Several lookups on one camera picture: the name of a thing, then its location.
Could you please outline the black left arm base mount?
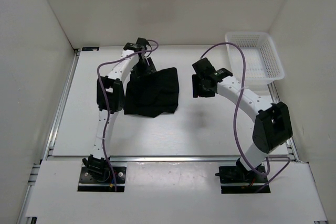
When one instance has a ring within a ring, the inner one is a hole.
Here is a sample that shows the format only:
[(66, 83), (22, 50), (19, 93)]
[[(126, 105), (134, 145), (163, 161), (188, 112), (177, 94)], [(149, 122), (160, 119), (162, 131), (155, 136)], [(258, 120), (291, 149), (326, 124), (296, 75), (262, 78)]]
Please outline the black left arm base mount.
[(126, 177), (125, 166), (117, 165), (111, 169), (104, 158), (90, 155), (82, 159), (77, 191), (123, 193)]

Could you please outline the black shorts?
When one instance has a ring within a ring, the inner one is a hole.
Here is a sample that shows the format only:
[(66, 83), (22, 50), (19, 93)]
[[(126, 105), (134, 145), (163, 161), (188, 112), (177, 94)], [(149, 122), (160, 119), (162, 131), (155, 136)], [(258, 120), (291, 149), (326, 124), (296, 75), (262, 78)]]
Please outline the black shorts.
[(155, 118), (163, 113), (175, 113), (179, 91), (175, 67), (131, 79), (126, 88), (124, 114)]

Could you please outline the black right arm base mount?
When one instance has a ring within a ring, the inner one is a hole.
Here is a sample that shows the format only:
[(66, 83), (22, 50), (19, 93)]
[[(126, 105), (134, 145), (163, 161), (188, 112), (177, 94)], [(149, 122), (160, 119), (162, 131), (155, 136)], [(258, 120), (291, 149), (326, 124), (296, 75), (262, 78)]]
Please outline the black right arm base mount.
[(219, 178), (221, 194), (270, 194), (268, 177), (253, 171), (244, 174), (237, 166), (219, 166), (215, 176)]

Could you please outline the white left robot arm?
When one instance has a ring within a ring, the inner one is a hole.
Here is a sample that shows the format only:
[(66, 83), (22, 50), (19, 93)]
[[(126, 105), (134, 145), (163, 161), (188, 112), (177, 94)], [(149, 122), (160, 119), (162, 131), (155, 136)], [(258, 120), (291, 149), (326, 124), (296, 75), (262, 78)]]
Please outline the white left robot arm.
[(116, 118), (125, 103), (124, 85), (130, 74), (137, 77), (155, 72), (155, 66), (149, 58), (157, 50), (139, 44), (124, 46), (118, 60), (104, 62), (97, 67), (97, 97), (99, 122), (91, 154), (83, 163), (88, 173), (98, 182), (111, 180), (116, 183), (115, 172), (110, 163), (109, 146)]

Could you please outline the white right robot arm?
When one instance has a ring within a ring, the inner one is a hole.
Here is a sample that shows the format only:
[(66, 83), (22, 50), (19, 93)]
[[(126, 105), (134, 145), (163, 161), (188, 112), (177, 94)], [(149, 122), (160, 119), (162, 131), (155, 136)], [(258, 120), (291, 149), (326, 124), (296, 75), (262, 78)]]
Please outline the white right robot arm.
[(236, 177), (247, 182), (261, 172), (257, 167), (268, 158), (278, 146), (293, 136), (289, 109), (283, 102), (271, 103), (250, 89), (225, 68), (215, 70), (212, 65), (192, 65), (193, 97), (214, 97), (220, 95), (235, 104), (234, 119), (242, 110), (254, 123), (252, 144), (243, 151), (237, 143), (241, 157), (236, 161)]

